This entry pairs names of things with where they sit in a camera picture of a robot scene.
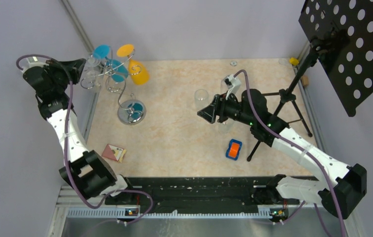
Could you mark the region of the clear ribbed short glass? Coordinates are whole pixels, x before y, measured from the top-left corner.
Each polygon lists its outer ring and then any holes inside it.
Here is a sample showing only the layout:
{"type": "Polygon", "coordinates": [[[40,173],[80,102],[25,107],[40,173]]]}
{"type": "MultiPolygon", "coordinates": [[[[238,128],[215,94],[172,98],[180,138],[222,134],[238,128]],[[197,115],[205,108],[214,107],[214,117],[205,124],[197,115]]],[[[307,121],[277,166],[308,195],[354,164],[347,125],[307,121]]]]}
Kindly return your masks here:
{"type": "Polygon", "coordinates": [[[196,110],[199,111],[209,105],[209,93],[205,89],[198,89],[194,93],[196,110]]]}

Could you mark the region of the clear flute wine glass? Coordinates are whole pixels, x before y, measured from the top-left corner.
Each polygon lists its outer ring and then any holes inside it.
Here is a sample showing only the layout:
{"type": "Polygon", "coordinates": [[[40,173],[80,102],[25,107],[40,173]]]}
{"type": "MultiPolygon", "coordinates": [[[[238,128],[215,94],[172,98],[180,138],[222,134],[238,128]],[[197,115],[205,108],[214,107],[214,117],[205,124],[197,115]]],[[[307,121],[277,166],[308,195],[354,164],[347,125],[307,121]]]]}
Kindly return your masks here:
{"type": "Polygon", "coordinates": [[[221,83],[220,83],[220,94],[225,94],[229,91],[231,87],[231,82],[229,80],[229,78],[224,78],[221,80],[221,83]]]}

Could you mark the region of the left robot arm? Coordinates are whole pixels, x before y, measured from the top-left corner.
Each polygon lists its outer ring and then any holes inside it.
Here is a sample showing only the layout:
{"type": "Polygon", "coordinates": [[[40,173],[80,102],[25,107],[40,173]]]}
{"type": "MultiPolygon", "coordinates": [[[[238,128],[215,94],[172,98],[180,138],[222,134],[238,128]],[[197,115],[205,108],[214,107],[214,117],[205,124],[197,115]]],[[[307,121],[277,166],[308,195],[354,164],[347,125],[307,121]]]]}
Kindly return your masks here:
{"type": "Polygon", "coordinates": [[[39,112],[54,129],[63,149],[64,167],[59,173],[85,200],[99,195],[117,196],[123,204],[135,199],[135,190],[116,175],[106,161],[89,150],[79,130],[72,97],[66,89],[79,83],[86,59],[57,61],[32,54],[17,59],[23,79],[35,90],[39,112]]]}

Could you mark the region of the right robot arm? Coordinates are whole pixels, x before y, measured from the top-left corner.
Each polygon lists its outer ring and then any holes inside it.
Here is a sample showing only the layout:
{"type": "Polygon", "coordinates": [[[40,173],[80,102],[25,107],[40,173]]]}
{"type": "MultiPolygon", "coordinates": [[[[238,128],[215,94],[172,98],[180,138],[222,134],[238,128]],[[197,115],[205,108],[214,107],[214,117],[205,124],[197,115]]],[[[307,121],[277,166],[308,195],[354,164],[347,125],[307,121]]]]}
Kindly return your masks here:
{"type": "Polygon", "coordinates": [[[234,94],[216,94],[197,115],[211,124],[232,119],[249,125],[257,140],[288,155],[316,177],[313,181],[276,175],[266,190],[270,202],[293,198],[320,203],[333,216],[346,220],[367,193],[367,170],[324,153],[270,113],[266,104],[257,89],[243,91],[240,101],[234,94]]]}

